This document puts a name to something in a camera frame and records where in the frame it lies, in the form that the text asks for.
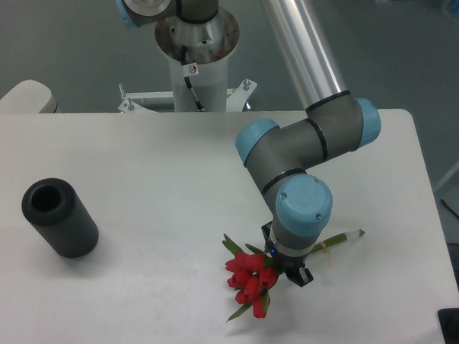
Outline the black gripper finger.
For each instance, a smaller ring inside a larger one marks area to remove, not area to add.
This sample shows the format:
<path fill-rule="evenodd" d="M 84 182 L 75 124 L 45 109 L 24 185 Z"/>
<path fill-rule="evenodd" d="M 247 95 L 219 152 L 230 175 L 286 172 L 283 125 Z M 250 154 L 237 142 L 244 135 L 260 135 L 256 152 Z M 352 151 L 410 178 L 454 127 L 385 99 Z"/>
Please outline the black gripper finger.
<path fill-rule="evenodd" d="M 309 271 L 309 269 L 307 269 L 306 267 L 300 267 L 298 271 L 295 273 L 294 280 L 296 285 L 306 286 L 307 284 L 313 281 L 313 278 L 314 277 Z"/>
<path fill-rule="evenodd" d="M 272 225 L 273 225 L 273 223 L 271 221 L 269 221 L 265 225 L 261 226 L 261 232 L 262 232 L 262 235 L 263 235 L 263 238 L 264 238 L 264 250 L 263 251 L 265 253 L 270 253 L 270 251 L 272 249 L 272 241 L 270 239 L 270 233 L 271 233 Z"/>

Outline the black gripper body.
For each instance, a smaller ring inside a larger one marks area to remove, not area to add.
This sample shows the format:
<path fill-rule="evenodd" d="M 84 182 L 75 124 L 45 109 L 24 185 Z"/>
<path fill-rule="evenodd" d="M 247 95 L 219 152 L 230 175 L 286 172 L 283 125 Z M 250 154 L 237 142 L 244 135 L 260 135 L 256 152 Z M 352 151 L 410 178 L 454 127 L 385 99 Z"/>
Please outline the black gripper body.
<path fill-rule="evenodd" d="M 295 284 L 295 273 L 300 267 L 306 267 L 305 261 L 311 252 L 311 247 L 308 249 L 289 251 L 277 241 L 272 228 L 270 239 L 272 241 L 272 249 L 270 253 L 267 254 L 273 259 L 280 273 L 284 273 L 287 279 Z"/>

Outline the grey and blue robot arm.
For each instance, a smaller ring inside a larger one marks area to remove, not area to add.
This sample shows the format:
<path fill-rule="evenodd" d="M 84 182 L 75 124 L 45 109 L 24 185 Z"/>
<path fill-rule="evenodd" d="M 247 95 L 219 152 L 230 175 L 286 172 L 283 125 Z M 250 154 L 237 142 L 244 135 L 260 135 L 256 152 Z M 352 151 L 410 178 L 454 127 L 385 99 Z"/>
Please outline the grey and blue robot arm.
<path fill-rule="evenodd" d="M 177 112 L 242 110 L 239 91 L 227 92 L 227 61 L 240 31 L 219 0 L 115 0 L 130 27 L 155 26 L 167 57 Z M 338 73 L 308 0 L 260 0 L 298 96 L 303 120 L 278 126 L 259 119 L 235 145 L 273 219 L 263 226 L 265 249 L 296 285 L 312 275 L 304 262 L 330 219 L 333 199 L 308 169 L 373 142 L 381 118 L 369 100 L 354 98 Z"/>

